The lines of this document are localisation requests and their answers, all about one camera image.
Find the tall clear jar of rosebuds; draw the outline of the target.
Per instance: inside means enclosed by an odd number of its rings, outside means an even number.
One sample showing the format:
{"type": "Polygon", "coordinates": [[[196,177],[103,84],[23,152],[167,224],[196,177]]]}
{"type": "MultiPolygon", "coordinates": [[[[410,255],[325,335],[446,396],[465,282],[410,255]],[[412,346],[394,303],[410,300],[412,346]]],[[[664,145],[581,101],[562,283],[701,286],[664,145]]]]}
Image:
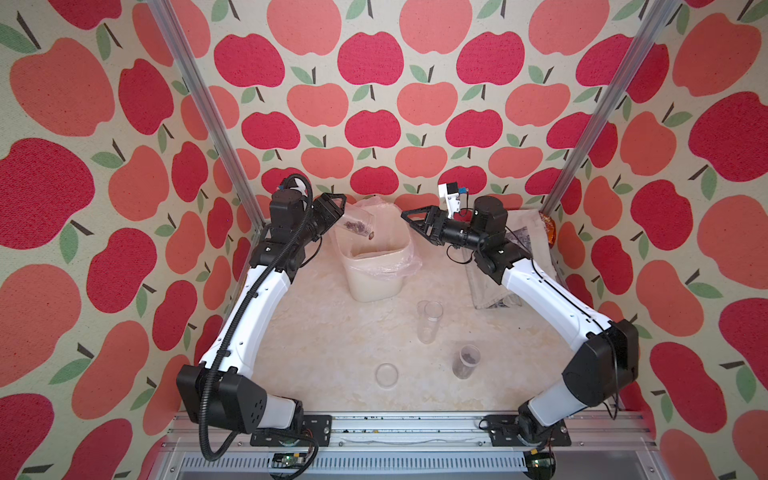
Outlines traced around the tall clear jar of rosebuds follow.
{"type": "Polygon", "coordinates": [[[417,305],[418,324],[417,337],[423,344],[431,344],[435,341],[444,309],[437,301],[420,301],[417,305]]]}

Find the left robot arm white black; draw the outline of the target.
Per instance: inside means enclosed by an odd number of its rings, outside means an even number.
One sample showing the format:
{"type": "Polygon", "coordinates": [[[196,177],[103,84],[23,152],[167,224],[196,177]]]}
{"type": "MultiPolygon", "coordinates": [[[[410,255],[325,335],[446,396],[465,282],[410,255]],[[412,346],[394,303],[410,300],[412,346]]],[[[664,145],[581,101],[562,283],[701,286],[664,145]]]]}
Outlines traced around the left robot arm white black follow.
{"type": "Polygon", "coordinates": [[[343,194],[313,197],[297,187],[273,194],[269,234],[252,253],[245,285],[221,334],[176,378],[206,460],[220,458],[240,434],[272,429],[300,438],[301,401],[271,395],[251,377],[269,322],[305,261],[307,244],[321,240],[342,218],[346,202],[343,194]]]}

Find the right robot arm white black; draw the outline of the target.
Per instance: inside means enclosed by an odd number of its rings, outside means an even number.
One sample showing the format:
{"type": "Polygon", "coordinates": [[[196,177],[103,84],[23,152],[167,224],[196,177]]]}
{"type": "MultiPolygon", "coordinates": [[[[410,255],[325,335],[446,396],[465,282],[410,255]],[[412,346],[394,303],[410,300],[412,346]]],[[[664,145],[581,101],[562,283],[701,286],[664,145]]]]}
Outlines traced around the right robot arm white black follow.
{"type": "Polygon", "coordinates": [[[433,245],[470,250],[481,272],[530,305],[573,350],[560,379],[518,408],[515,425],[523,444],[547,442],[563,419],[617,397],[637,380],[636,327],[582,302],[547,275],[529,251],[507,239],[508,213],[499,199],[478,198],[468,222],[435,205],[401,217],[433,245]]]}

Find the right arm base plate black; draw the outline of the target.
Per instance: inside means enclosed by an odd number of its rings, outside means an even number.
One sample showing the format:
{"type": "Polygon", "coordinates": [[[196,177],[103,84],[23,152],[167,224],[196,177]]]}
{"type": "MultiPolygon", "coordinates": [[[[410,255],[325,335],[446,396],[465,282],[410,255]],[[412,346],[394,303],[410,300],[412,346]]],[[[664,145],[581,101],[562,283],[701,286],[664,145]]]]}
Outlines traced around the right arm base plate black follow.
{"type": "Polygon", "coordinates": [[[486,415],[478,422],[478,428],[490,437],[494,447],[543,448],[547,446],[569,447],[572,440],[563,420],[556,424],[535,429],[531,438],[524,436],[516,414],[486,415]]]}

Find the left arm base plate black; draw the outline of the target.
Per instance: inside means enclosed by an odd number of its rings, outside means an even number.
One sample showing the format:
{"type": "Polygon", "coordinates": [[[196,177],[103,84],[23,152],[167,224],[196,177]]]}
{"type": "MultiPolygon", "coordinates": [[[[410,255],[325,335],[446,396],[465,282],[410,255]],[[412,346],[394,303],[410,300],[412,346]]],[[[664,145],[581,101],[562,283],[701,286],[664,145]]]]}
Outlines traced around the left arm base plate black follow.
{"type": "Polygon", "coordinates": [[[304,415],[300,426],[287,430],[259,429],[251,435],[254,447],[308,448],[312,442],[328,447],[333,417],[331,415],[304,415]]]}

